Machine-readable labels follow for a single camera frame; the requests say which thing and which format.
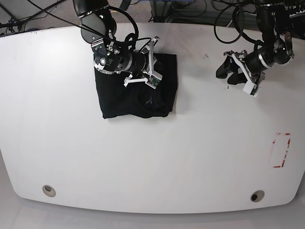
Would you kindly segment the red tape rectangle marking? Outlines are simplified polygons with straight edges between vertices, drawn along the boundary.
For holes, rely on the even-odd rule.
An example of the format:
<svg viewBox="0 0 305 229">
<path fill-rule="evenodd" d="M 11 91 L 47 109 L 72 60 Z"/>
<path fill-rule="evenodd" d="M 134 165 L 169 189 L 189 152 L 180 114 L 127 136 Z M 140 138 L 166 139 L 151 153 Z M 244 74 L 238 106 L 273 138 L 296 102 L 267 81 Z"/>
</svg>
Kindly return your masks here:
<svg viewBox="0 0 305 229">
<path fill-rule="evenodd" d="M 290 133 L 276 133 L 271 149 L 270 164 L 272 168 L 282 168 L 290 146 Z"/>
</svg>

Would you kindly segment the white power strip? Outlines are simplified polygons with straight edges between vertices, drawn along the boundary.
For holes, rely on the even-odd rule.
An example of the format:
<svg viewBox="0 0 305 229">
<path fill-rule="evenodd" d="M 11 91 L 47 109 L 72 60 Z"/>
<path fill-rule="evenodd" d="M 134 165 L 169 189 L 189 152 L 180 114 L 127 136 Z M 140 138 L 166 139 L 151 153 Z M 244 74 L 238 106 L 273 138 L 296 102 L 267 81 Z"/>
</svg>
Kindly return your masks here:
<svg viewBox="0 0 305 229">
<path fill-rule="evenodd" d="M 296 18 L 305 15 L 305 5 L 290 6 L 288 8 L 289 18 Z"/>
</svg>

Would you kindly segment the black T-shirt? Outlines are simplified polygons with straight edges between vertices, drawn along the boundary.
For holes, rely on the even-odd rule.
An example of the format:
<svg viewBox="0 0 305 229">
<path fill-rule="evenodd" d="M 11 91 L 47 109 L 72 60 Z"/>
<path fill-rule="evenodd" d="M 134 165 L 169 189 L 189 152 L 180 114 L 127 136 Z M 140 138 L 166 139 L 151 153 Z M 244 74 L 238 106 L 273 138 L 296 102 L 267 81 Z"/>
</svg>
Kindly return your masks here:
<svg viewBox="0 0 305 229">
<path fill-rule="evenodd" d="M 167 117 L 178 88 L 177 55 L 157 53 L 154 65 L 163 79 L 156 89 L 144 82 L 124 86 L 128 73 L 107 75 L 95 70 L 96 90 L 104 119 L 122 115 Z"/>
</svg>

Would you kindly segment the black tripod leg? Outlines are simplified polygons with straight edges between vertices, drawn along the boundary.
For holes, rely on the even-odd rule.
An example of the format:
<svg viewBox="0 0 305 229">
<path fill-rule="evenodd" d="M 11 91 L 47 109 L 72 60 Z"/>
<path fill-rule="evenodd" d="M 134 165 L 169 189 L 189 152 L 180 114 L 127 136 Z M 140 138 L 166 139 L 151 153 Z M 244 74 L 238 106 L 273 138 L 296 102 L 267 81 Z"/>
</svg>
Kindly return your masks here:
<svg viewBox="0 0 305 229">
<path fill-rule="evenodd" d="M 0 4 L 0 9 L 6 13 L 9 17 L 9 20 L 7 23 L 14 23 L 14 22 L 20 22 L 19 19 L 17 19 L 8 9 L 6 9 L 2 4 Z"/>
</svg>

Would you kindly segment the grey metal stand base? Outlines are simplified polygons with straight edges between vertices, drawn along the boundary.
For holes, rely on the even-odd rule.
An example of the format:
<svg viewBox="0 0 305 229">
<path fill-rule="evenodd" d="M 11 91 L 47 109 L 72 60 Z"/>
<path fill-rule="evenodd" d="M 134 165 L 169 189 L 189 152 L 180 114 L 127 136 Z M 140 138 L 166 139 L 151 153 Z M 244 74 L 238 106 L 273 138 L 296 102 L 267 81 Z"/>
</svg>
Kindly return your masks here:
<svg viewBox="0 0 305 229">
<path fill-rule="evenodd" d="M 149 22 L 173 22 L 185 18 L 183 10 L 193 3 L 192 0 L 152 0 L 150 1 L 152 16 Z"/>
</svg>

